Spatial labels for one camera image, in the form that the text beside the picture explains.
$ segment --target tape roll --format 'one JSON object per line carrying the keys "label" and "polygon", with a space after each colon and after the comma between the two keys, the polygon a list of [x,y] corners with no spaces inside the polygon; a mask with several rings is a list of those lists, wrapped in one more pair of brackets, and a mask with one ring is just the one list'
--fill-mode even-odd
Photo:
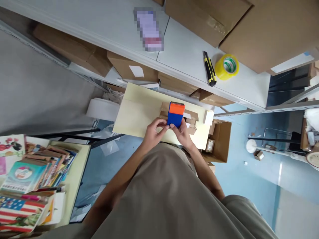
{"label": "tape roll", "polygon": [[215,72],[219,79],[228,80],[237,75],[239,62],[235,56],[226,54],[215,64]]}

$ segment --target open cardboard box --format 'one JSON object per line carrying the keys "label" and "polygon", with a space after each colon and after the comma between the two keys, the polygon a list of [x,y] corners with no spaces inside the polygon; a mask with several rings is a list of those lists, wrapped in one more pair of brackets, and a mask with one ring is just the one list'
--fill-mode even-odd
{"label": "open cardboard box", "polygon": [[[163,102],[160,108],[160,118],[168,119],[169,102]],[[184,118],[186,118],[186,124],[188,128],[188,133],[194,135],[196,132],[196,121],[198,121],[198,114],[193,111],[184,110]]]}
{"label": "open cardboard box", "polygon": [[213,122],[215,123],[214,132],[208,135],[209,139],[215,140],[213,152],[208,153],[202,150],[201,155],[206,162],[227,163],[232,123],[217,119]]}

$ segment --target cream board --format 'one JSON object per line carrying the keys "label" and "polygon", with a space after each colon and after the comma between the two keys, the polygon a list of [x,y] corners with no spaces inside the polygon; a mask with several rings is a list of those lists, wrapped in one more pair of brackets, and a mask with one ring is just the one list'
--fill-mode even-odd
{"label": "cream board", "polygon": [[[197,130],[190,137],[197,148],[205,149],[210,126],[203,124],[204,108],[132,83],[127,85],[113,132],[144,137],[146,127],[159,116],[162,102],[170,101],[184,103],[185,109],[198,113]],[[162,141],[180,144],[171,129],[165,133]]]}
{"label": "cream board", "polygon": [[86,165],[87,158],[89,156],[91,146],[84,145],[84,144],[76,144],[76,143],[58,142],[58,141],[52,141],[51,145],[57,145],[57,146],[60,145],[62,147],[65,146],[65,147],[70,147],[70,148],[79,150],[79,153],[74,159],[74,162],[72,163],[70,171],[64,181],[64,184],[66,186],[64,214],[60,223],[54,225],[54,227],[60,227],[60,226],[69,224],[69,221],[71,219],[71,214],[73,211],[75,199],[80,187],[82,175],[84,173],[84,168]]}

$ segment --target yellow utility knife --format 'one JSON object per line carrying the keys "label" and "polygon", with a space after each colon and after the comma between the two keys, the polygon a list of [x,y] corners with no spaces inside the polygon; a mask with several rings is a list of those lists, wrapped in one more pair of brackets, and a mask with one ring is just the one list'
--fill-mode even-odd
{"label": "yellow utility knife", "polygon": [[216,85],[216,74],[212,65],[211,59],[208,57],[207,52],[204,51],[204,63],[205,63],[205,68],[206,68],[206,73],[207,73],[207,78],[208,78],[208,83],[210,86]]}

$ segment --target small box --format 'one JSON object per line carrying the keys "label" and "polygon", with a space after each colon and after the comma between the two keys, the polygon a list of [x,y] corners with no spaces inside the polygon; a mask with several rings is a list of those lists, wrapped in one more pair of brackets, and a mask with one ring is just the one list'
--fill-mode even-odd
{"label": "small box", "polygon": [[212,139],[207,139],[207,144],[206,144],[206,152],[212,153],[213,148],[214,148],[215,140]]}
{"label": "small box", "polygon": [[[163,102],[160,108],[160,118],[168,119],[169,102]],[[184,110],[183,117],[186,119],[185,122],[188,126],[188,133],[194,135],[196,132],[196,122],[198,121],[198,114],[193,111]]]}
{"label": "small box", "polygon": [[159,83],[159,72],[133,60],[107,52],[107,58],[123,79],[151,81]]}
{"label": "small box", "polygon": [[260,150],[256,150],[254,152],[254,157],[255,157],[255,159],[261,161],[264,158],[264,153]]}
{"label": "small box", "polygon": [[275,146],[270,145],[270,144],[266,144],[265,148],[268,148],[268,149],[271,149],[271,150],[276,150],[277,149]]}

